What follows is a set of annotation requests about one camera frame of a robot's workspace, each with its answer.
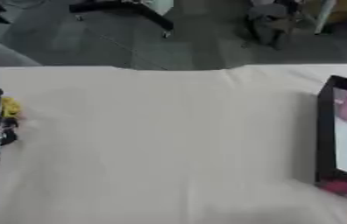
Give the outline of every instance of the table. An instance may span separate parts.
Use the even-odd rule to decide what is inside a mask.
[[[312,186],[331,74],[347,66],[0,68],[27,117],[0,224],[347,224],[347,199]]]

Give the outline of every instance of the white furniture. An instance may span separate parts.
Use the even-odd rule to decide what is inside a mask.
[[[160,15],[165,15],[174,7],[174,0],[149,0],[145,3]]]
[[[321,12],[316,20],[315,34],[320,34],[322,32],[323,27],[328,22],[328,18],[336,4],[337,0],[325,0],[323,2]]]
[[[0,224],[347,224],[312,186],[315,95],[347,66],[0,68],[24,105]]]

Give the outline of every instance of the black chair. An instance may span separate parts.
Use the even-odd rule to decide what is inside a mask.
[[[148,18],[155,24],[161,26],[165,31],[163,38],[168,38],[174,30],[174,23],[169,19],[161,16],[156,11],[147,7],[142,3],[142,0],[111,0],[104,2],[97,2],[96,0],[85,0],[81,3],[71,4],[69,6],[71,13],[82,13],[88,11],[108,11],[117,9],[127,9],[138,13],[141,16]],[[78,20],[83,20],[79,15],[76,16]]]

